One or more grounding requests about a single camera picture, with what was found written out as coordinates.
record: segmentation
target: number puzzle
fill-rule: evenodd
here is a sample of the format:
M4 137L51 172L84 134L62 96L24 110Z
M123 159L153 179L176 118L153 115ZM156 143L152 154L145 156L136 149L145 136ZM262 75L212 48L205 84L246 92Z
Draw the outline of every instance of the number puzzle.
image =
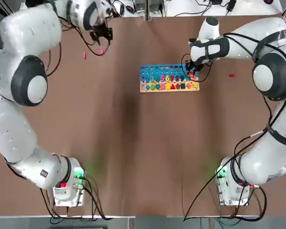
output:
M186 77L185 64L159 64L140 66L140 92L199 91L198 73L190 71Z

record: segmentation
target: connector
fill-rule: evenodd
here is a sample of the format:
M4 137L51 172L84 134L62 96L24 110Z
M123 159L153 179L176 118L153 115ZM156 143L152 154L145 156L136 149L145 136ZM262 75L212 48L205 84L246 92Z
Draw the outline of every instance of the connector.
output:
M132 14L135 13L134 8L132 8L131 6L126 6L126 9L127 9L130 13L132 13Z
M234 9L235 4L236 4L236 0L230 0L227 6L227 11L231 12Z
M211 0L212 5L220 5L223 0Z
M121 4L121 6L120 6L120 15L123 16L124 12L125 12L125 7L124 7L123 4Z

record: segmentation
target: metal frame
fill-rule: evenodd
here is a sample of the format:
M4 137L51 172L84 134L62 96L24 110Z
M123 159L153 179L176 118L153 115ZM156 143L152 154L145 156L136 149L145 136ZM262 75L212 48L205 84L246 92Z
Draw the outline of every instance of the metal frame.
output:
M145 21L152 21L152 17L150 14L150 5L151 0L145 0Z

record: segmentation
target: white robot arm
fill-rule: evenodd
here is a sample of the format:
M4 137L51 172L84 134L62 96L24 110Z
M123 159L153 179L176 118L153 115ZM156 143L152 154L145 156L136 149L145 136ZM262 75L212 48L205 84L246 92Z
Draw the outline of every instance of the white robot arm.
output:
M253 148L228 164L230 158L225 158L219 167L220 204L238 205L245 186L240 204L243 205L249 195L248 183L261 185L286 174L286 23L282 18L265 18L220 36L217 19L210 17L203 22L198 38L190 39L189 45L191 61L187 70L193 67L200 70L204 64L219 58L252 58L254 85L264 97L280 101L272 125L268 124Z
M48 90L41 52L61 41L59 17L95 39L112 39L100 0L48 0L20 11L0 23L0 153L20 176L43 189L53 188L60 206L76 206L82 191L84 170L75 158L51 154L37 144L37 137L21 106L36 106Z

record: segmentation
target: blue puzzle board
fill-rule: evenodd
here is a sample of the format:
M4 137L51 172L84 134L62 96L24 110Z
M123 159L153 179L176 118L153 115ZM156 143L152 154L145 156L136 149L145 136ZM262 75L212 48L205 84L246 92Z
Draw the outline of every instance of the blue puzzle board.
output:
M185 64L156 64L140 66L140 92L199 91L198 73L186 77Z

